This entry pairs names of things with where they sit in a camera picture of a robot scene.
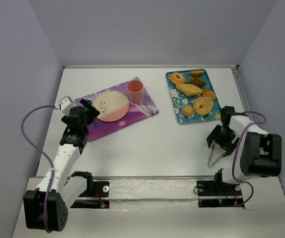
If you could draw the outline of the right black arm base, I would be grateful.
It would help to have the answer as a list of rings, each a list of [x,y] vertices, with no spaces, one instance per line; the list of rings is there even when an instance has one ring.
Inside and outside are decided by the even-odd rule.
[[[222,181],[222,169],[214,175],[212,180],[198,180],[194,193],[198,196],[200,208],[244,207],[241,192],[236,189],[237,184],[226,184]]]

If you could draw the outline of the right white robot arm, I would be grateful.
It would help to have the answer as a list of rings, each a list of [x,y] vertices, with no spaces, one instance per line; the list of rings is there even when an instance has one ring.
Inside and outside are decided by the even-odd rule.
[[[206,138],[208,147],[217,146],[221,157],[233,156],[229,168],[219,169],[213,181],[214,189],[247,183],[253,178],[278,177],[282,170],[282,138],[261,129],[260,122],[249,118],[249,112],[237,113],[234,107],[220,110],[220,121]]]

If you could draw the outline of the metal serving tongs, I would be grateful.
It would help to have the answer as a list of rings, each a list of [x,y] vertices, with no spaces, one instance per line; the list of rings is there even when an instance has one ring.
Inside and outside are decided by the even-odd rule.
[[[225,150],[222,149],[217,143],[213,142],[211,146],[211,152],[208,158],[207,167],[212,167],[219,159],[221,159],[224,154]]]

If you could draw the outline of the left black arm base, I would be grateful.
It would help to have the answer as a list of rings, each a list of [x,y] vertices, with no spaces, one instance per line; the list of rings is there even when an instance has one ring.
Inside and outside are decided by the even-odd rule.
[[[86,190],[75,200],[71,208],[108,209],[109,181],[93,180],[90,172],[74,172],[70,178],[83,178],[86,180]]]

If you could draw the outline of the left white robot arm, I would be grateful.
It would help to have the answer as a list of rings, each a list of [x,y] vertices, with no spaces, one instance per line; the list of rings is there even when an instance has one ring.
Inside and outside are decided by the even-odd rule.
[[[48,172],[34,190],[23,197],[26,226],[50,233],[64,229],[69,208],[87,189],[93,188],[89,172],[71,172],[88,142],[88,127],[100,112],[88,101],[76,105],[69,96],[60,100],[61,121],[66,124],[55,159],[40,149],[50,164]]]

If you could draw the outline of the small round bread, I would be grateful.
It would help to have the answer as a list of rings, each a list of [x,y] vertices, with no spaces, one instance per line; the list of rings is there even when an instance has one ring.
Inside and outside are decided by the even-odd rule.
[[[185,105],[181,110],[181,114],[186,117],[191,117],[194,113],[194,109],[190,105]]]

